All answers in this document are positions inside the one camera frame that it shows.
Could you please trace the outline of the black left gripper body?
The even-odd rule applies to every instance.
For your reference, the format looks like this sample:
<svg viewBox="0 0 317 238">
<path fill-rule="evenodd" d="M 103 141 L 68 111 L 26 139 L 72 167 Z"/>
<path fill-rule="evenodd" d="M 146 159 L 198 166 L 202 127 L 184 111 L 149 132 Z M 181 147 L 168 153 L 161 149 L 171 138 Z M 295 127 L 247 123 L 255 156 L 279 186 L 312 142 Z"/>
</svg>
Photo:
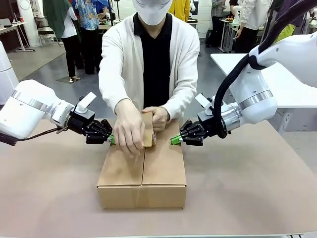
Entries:
<svg viewBox="0 0 317 238">
<path fill-rule="evenodd" d="M 83 136 L 95 133 L 92 128 L 94 118 L 95 113 L 93 111 L 87 111 L 83 114 L 72 111 L 68 119 L 68 129 Z"/>
</svg>

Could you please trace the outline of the person's left hand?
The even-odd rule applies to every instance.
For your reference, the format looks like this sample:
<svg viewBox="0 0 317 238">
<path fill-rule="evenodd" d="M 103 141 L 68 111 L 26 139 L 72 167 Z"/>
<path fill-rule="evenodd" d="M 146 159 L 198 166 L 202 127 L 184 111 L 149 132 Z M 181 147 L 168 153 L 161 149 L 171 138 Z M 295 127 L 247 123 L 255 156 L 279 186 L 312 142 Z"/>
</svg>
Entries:
<svg viewBox="0 0 317 238">
<path fill-rule="evenodd" d="M 155 132 L 164 131 L 170 120 L 170 115 L 164 107 L 147 107 L 142 110 L 142 113 L 152 113 L 153 130 Z"/>
</svg>

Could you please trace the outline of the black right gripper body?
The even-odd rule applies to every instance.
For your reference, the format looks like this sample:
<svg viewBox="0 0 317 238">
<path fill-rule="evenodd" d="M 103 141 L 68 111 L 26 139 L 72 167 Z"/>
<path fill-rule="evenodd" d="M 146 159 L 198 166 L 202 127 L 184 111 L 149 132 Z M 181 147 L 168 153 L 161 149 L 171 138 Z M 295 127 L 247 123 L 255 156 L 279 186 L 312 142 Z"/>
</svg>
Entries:
<svg viewBox="0 0 317 238">
<path fill-rule="evenodd" d="M 204 134 L 204 139 L 213 136 L 218 136 L 219 138 L 221 138 L 221 136 L 218 135 L 218 130 L 216 129 L 216 122 L 213 116 L 213 112 L 213 108 L 208 108 L 197 114 L 199 124 L 201 125 Z"/>
</svg>

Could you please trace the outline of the person's right hand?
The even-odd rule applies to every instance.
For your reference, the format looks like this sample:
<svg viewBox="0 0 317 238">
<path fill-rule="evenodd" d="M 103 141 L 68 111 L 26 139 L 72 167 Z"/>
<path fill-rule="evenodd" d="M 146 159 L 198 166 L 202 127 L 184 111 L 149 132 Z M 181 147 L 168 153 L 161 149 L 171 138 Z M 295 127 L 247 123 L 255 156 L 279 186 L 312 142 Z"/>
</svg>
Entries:
<svg viewBox="0 0 317 238">
<path fill-rule="evenodd" d="M 115 107 L 117 119 L 113 128 L 113 135 L 116 145 L 128 157 L 136 157 L 144 148 L 144 121 L 129 99 L 123 99 Z"/>
</svg>

